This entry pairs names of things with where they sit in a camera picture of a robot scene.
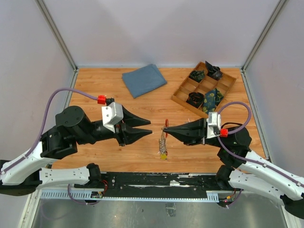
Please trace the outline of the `metal key organizer red handle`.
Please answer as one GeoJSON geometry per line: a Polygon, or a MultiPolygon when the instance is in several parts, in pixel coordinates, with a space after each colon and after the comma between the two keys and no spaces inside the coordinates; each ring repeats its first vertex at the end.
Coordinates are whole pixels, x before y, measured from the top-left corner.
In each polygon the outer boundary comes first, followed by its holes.
{"type": "Polygon", "coordinates": [[[169,120],[166,119],[164,123],[164,127],[162,128],[162,133],[159,138],[159,152],[158,154],[160,155],[161,160],[167,160],[168,159],[168,152],[166,148],[166,139],[168,137],[168,134],[163,131],[164,128],[169,126],[169,120]]]}

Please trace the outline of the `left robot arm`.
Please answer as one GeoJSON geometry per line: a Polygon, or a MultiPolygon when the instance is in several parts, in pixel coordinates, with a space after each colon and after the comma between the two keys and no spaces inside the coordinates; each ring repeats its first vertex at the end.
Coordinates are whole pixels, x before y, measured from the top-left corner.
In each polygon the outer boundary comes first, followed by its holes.
{"type": "Polygon", "coordinates": [[[48,169],[48,164],[77,153],[78,145],[116,139],[126,146],[152,133],[142,129],[151,122],[140,118],[122,105],[102,107],[102,119],[91,121],[79,106],[70,106],[55,117],[54,127],[43,133],[32,149],[12,161],[0,161],[0,192],[24,196],[38,189],[57,185],[78,188],[107,188],[97,164],[75,169],[48,169]]]}

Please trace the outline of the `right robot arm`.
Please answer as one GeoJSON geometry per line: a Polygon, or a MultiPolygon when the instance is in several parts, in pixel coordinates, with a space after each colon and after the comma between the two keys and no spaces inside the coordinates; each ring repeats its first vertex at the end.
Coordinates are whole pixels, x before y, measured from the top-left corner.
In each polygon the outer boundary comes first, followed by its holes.
{"type": "Polygon", "coordinates": [[[220,120],[201,118],[179,126],[164,127],[187,146],[198,144],[219,148],[219,168],[215,184],[220,190],[247,190],[282,205],[295,217],[304,217],[304,179],[265,160],[250,149],[246,128],[224,128],[220,120]]]}

